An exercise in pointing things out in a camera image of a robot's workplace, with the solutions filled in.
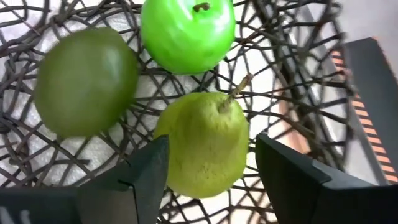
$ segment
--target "green pear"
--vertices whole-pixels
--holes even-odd
[[[154,135],[169,135],[167,185],[176,193],[212,197],[228,190],[242,176],[249,128],[234,96],[245,82],[231,95],[185,95],[162,112]]]

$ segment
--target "black device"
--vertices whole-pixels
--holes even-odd
[[[79,187],[0,189],[0,224],[153,224],[166,185],[161,136]]]
[[[263,134],[256,162],[279,224],[398,223],[398,185],[370,184]]]

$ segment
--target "fruit basket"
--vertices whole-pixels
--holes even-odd
[[[343,170],[353,91],[346,71],[336,70],[330,60],[332,52],[343,52],[336,22],[340,5],[331,0],[233,4],[236,37],[224,60],[203,74],[176,76],[158,66],[142,45],[142,2],[1,0],[0,186],[81,185],[150,142],[160,112],[175,99],[191,92],[230,93],[248,73],[254,78],[237,96],[250,123],[243,177],[225,193],[203,200],[167,189],[158,222],[276,222],[252,152],[259,133]],[[314,20],[309,6],[321,8]],[[135,100],[110,130],[60,139],[43,125],[33,102],[37,67],[61,37],[105,26],[117,30],[139,56]],[[333,35],[323,36],[323,29]]]

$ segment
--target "apple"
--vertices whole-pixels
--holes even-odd
[[[141,9],[145,48],[178,75],[216,66],[231,48],[235,26],[231,0],[146,0]]]

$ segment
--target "artificial apple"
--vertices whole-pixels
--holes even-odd
[[[92,136],[116,123],[137,79],[136,57],[117,31],[81,30],[40,63],[34,101],[44,125],[59,136]]]
[[[146,0],[141,9],[144,46],[175,74],[216,66],[234,41],[235,25],[231,0]]]

